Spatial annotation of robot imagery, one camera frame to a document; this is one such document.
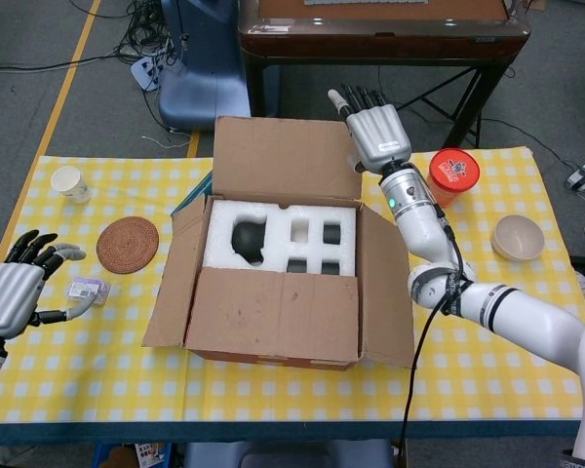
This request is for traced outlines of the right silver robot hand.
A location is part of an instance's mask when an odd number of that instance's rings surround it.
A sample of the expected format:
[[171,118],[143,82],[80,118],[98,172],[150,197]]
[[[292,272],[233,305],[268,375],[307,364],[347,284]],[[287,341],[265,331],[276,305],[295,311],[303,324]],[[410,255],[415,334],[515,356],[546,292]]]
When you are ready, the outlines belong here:
[[381,174],[386,166],[410,160],[410,139],[398,112],[384,94],[366,87],[341,85],[342,93],[329,89],[327,96],[353,139],[356,155],[349,165],[356,173]]

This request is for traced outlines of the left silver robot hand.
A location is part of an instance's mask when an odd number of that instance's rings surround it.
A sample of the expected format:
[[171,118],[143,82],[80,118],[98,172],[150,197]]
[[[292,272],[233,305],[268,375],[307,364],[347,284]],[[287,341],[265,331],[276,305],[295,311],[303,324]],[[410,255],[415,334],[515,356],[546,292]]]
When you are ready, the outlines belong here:
[[29,326],[67,322],[82,316],[96,300],[92,293],[66,310],[37,310],[47,281],[67,261],[86,253],[78,246],[56,243],[56,233],[37,229],[22,234],[0,262],[0,338],[12,339]]

